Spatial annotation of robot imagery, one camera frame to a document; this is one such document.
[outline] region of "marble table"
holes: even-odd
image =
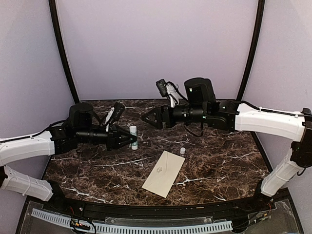
[[[89,101],[104,116],[116,101]],[[106,151],[105,145],[81,144],[55,156],[44,179],[58,182],[68,198],[120,205],[190,205],[245,198],[254,194],[258,181],[269,172],[249,132],[228,133],[204,128],[203,137],[187,133],[182,124],[158,130],[140,116],[166,99],[121,100],[126,106],[119,126],[138,129],[138,150],[124,147]],[[199,124],[189,126],[200,131]],[[142,185],[164,150],[185,161],[167,198]]]

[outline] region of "white slotted strip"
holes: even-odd
[[[31,216],[61,227],[71,228],[69,226],[71,218],[68,215],[53,214],[34,208]],[[90,224],[87,221],[82,220],[80,223],[90,227]],[[93,222],[93,224],[95,225],[98,234],[211,234],[233,229],[231,221],[196,226],[161,228],[116,226],[96,222]]]

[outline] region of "black metal pole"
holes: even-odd
[[[265,0],[258,1],[258,9],[257,9],[257,15],[255,18],[255,24],[254,24],[254,29],[253,29],[252,43],[250,45],[250,50],[248,54],[248,59],[247,59],[243,79],[240,84],[239,91],[238,91],[237,98],[236,98],[236,100],[238,101],[241,101],[243,99],[244,92],[245,92],[247,82],[248,82],[248,78],[250,75],[250,71],[253,66],[254,55],[257,49],[258,39],[260,35],[260,28],[261,28],[261,23],[262,23],[262,17],[263,17],[263,12],[264,12],[264,2]]]
[[[67,56],[65,53],[62,34],[61,34],[60,28],[59,28],[59,18],[58,18],[58,12],[57,12],[55,0],[49,0],[49,5],[50,5],[50,12],[51,12],[54,34],[55,34],[55,38],[56,38],[56,41],[58,44],[59,56],[60,56],[60,59],[62,61],[63,69],[64,69],[64,72],[66,75],[66,79],[67,79],[67,83],[68,83],[70,92],[72,94],[72,97],[74,99],[75,104],[77,104],[77,103],[79,103],[79,97],[78,97],[78,93],[77,93],[77,90],[76,90],[76,87],[74,84],[72,74],[71,74],[70,69],[69,69]]]

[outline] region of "white bottle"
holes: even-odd
[[[136,126],[130,126],[129,131],[130,131],[131,135],[137,136],[137,127]],[[137,150],[137,140],[136,140],[136,142],[133,142],[131,144],[131,149]]]

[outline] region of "table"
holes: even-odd
[[[116,100],[88,101],[104,116]],[[56,181],[66,197],[119,205],[190,205],[245,198],[254,194],[258,181],[269,172],[249,132],[228,133],[204,128],[203,137],[189,134],[182,124],[158,130],[140,116],[166,99],[120,100],[126,106],[117,123],[137,126],[138,150],[124,147],[106,151],[105,145],[80,144],[78,149],[55,156],[44,179]],[[199,124],[189,128],[199,132]],[[185,161],[167,198],[142,185],[164,150]]]

